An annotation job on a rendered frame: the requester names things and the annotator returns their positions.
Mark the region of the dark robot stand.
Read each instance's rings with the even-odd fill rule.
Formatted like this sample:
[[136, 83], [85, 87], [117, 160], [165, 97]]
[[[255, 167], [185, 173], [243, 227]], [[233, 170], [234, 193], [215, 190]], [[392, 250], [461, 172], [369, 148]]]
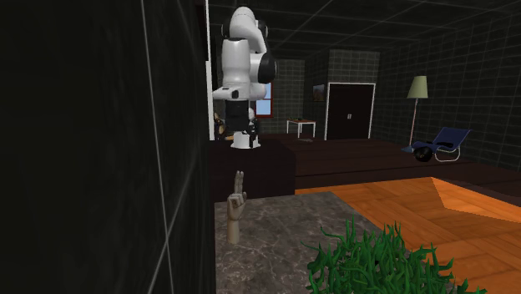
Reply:
[[210, 198], [226, 200], [237, 171], [245, 174], [243, 190], [250, 199], [292, 195], [296, 189], [296, 156], [277, 139], [263, 139], [252, 150], [234, 149], [228, 141], [209, 147]]

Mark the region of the small white side table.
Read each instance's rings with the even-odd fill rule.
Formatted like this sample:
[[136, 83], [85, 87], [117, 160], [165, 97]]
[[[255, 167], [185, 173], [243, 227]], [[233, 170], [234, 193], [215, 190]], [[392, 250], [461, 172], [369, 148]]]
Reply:
[[316, 136], [316, 121], [309, 120], [309, 119], [288, 119], [286, 121], [286, 132], [289, 133], [289, 127], [290, 124], [296, 124], [297, 125], [297, 138], [299, 139], [301, 137], [302, 127], [304, 125], [311, 125], [312, 126], [312, 137]]

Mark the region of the beige wooden hand figure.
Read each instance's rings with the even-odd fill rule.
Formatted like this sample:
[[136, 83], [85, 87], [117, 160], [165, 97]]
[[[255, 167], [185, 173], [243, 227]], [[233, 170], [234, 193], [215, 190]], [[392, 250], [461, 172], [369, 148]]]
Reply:
[[245, 209], [247, 193], [243, 191], [244, 172], [236, 171], [234, 191], [227, 198], [227, 240], [230, 244], [240, 241], [240, 218]]

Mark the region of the black double door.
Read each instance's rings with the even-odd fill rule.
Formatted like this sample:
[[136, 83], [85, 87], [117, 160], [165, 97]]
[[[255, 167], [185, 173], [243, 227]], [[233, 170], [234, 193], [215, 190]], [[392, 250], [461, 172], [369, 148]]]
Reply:
[[325, 140], [369, 139], [375, 96], [374, 83], [329, 83]]

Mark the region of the floor lamp with green shade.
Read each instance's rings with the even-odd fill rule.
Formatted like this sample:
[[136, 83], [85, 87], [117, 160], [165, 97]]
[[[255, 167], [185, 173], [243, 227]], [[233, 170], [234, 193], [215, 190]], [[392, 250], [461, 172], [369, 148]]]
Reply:
[[413, 99], [414, 100], [414, 108], [413, 108], [413, 117], [412, 117], [412, 125], [410, 130], [410, 136], [408, 141], [408, 146], [403, 147], [402, 151], [406, 153], [412, 153], [413, 147], [412, 147], [412, 137], [416, 122], [416, 116], [417, 116], [417, 104], [420, 99], [427, 99], [428, 98], [428, 89], [427, 89], [427, 77], [425, 75], [419, 75], [415, 76], [411, 87], [407, 94], [407, 99]]

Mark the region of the black round object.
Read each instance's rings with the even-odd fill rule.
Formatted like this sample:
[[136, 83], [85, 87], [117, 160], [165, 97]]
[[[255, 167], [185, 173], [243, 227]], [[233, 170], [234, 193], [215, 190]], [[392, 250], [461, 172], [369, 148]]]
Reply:
[[413, 151], [413, 155], [417, 161], [428, 162], [432, 158], [433, 152], [429, 147], [424, 146], [424, 147], [415, 149]]

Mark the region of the green leafy plant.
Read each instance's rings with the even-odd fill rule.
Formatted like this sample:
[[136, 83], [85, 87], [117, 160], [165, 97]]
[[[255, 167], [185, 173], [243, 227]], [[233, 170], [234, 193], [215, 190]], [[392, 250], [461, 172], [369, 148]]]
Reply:
[[401, 226], [388, 225], [380, 234], [364, 232], [357, 239], [354, 220], [347, 220], [346, 234], [336, 235], [335, 249], [321, 246], [314, 261], [307, 264], [310, 294], [487, 294], [468, 282], [458, 285], [452, 268], [438, 263], [437, 248], [408, 251]]

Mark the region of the blue lounge chair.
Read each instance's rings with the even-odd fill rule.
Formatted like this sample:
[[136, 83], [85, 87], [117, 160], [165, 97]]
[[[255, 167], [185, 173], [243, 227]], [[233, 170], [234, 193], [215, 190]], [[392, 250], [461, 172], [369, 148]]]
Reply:
[[[456, 129], [442, 127], [436, 138], [432, 141], [416, 141], [412, 144], [413, 151], [424, 146], [429, 147], [432, 152], [432, 158], [438, 162], [455, 162], [461, 156], [461, 144], [468, 137], [470, 129]], [[454, 154], [456, 157], [451, 160], [440, 160], [438, 154]]]

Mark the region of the window with red frame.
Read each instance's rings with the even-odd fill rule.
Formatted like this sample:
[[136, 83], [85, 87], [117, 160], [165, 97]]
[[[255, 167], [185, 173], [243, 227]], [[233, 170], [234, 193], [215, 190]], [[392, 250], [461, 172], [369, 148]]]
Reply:
[[272, 83], [266, 84], [266, 95], [255, 102], [255, 114], [261, 118], [271, 118], [272, 113]]

